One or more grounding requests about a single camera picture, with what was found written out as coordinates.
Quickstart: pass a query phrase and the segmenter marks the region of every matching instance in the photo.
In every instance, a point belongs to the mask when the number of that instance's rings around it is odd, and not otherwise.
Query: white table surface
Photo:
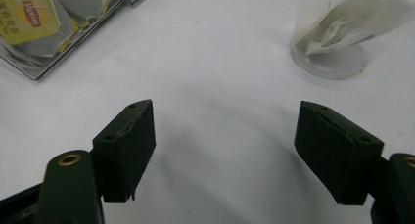
[[[44,79],[0,67],[0,199],[47,162],[152,99],[157,147],[135,202],[106,223],[371,223],[340,206],[294,148],[301,100],[415,154],[415,29],[362,73],[325,80],[293,62],[300,0],[145,0],[123,8]]]

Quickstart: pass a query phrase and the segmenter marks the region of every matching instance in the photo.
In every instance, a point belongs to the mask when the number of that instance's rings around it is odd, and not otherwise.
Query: clear plastic cup
[[[410,0],[301,0],[294,61],[329,79],[362,72],[415,18]]]

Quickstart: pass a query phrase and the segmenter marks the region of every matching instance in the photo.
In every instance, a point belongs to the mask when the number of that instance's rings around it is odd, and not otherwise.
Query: clear plastic container
[[[0,58],[40,79],[117,8],[139,1],[0,0]]]
[[[362,72],[415,18],[411,0],[301,0],[294,61],[329,79]]]

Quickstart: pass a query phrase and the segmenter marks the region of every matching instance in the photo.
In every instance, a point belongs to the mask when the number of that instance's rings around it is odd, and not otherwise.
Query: screw hole
[[[107,135],[107,137],[105,137],[106,140],[112,140],[114,138],[115,138],[114,135]]]
[[[74,163],[77,163],[78,161],[80,161],[80,155],[79,154],[71,154],[71,155],[67,155],[65,157],[62,157],[58,164],[60,166],[70,166],[73,165]]]
[[[365,142],[365,143],[370,143],[371,142],[370,139],[366,138],[366,137],[361,137],[360,140]]]

